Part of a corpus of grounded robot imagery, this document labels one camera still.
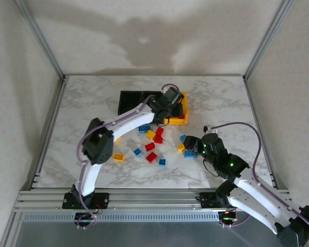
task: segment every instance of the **white wall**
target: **white wall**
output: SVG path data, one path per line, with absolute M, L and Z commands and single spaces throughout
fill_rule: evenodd
M 279 184 L 309 205 L 309 0 L 293 2 L 249 87 Z
M 27 1 L 66 74 L 243 74 L 281 0 Z
M 57 83 L 14 1 L 0 1 L 0 240 L 38 153 Z

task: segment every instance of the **red lego brick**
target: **red lego brick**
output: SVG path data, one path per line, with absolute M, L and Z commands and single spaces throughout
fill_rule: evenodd
M 149 144 L 145 145 L 145 150 L 150 151 L 150 150 L 154 149 L 155 147 L 156 146 L 155 146 L 154 143 L 149 143 Z
M 162 144 L 162 143 L 164 142 L 164 139 L 163 139 L 162 137 L 156 135 L 156 136 L 154 137 L 153 141 L 154 141 L 155 143 Z
M 157 128 L 157 131 L 156 131 L 156 135 L 157 136 L 162 137 L 163 133 L 164 133 L 164 129 L 163 128 L 161 128 L 161 127 Z
M 147 157 L 147 161 L 149 161 L 149 163 L 151 163 L 152 161 L 154 161 L 157 158 L 157 155 L 154 152 L 151 152 Z

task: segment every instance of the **marble table surface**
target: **marble table surface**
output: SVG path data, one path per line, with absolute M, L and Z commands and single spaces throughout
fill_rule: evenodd
M 125 155 L 124 162 L 108 160 L 101 168 L 96 187 L 101 188 L 216 188 L 224 180 L 215 178 L 203 167 L 202 158 L 184 158 L 177 151 L 183 134 L 202 137 L 204 125 L 220 125 L 245 121 L 255 126 L 245 86 L 241 77 L 180 77 L 180 76 L 70 76 L 47 153 L 36 187 L 71 187 L 79 178 L 81 166 L 76 147 L 90 121 L 117 115 L 120 91 L 159 91 L 166 83 L 176 84 L 188 95 L 187 125 L 164 127 L 164 144 L 153 150 L 166 159 L 167 167 L 157 159 L 148 163 L 144 155 L 136 157 L 133 150 L 149 143 L 137 129 L 122 136 L 114 152 Z M 244 126 L 218 129 L 229 152 L 239 155 L 250 165 L 258 148 L 254 132 Z M 271 179 L 261 152 L 257 173 L 270 185 Z

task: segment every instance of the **blue lego brick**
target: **blue lego brick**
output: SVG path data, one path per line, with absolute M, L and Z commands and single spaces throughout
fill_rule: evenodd
M 140 133 L 147 133 L 148 130 L 151 130 L 150 125 L 142 125 L 142 126 L 139 126 L 139 132 L 140 132 Z
M 184 152 L 184 157 L 185 158 L 196 158 L 196 157 L 198 157 L 198 154 L 197 153 L 193 153 L 191 151 L 185 151 Z
M 139 148 L 136 148 L 133 152 L 137 157 L 140 157 L 142 155 L 142 151 Z
M 160 158 L 159 159 L 159 166 L 166 167 L 166 159 L 165 158 Z
M 180 136 L 180 140 L 181 140 L 182 143 L 184 143 L 185 135 Z

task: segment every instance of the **floor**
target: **floor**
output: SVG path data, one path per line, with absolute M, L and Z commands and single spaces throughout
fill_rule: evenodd
M 47 149 L 40 176 L 34 187 L 71 187 L 79 177 L 81 166 L 76 159 L 76 147 L 90 121 L 117 115 L 120 91 L 157 91 L 166 83 L 176 84 L 188 95 L 187 125 L 164 127 L 164 143 L 154 151 L 165 158 L 167 167 L 145 160 L 144 145 L 150 140 L 137 129 L 122 136 L 114 152 L 123 153 L 120 163 L 108 160 L 101 168 L 96 187 L 106 188 L 216 188 L 223 179 L 209 174 L 202 158 L 185 158 L 177 151 L 183 134 L 202 137 L 204 125 L 220 125 L 231 121 L 254 119 L 241 77 L 171 77 L 171 76 L 71 76 L 67 82 Z M 218 135 L 229 152 L 252 164 L 258 145 L 255 134 L 243 126 L 225 127 Z M 133 150 L 140 148 L 141 157 Z M 258 174 L 271 183 L 263 153 L 257 165 Z

